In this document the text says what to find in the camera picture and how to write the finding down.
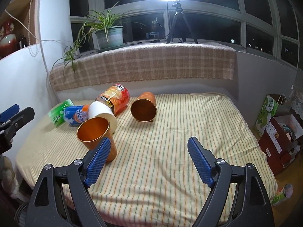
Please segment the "left gloved hand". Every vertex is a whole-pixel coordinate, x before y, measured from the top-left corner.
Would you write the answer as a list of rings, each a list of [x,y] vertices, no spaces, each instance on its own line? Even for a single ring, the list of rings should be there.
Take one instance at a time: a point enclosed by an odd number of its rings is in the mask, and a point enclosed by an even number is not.
[[[11,160],[6,156],[1,157],[1,186],[11,198],[18,198],[19,183],[17,182]]]

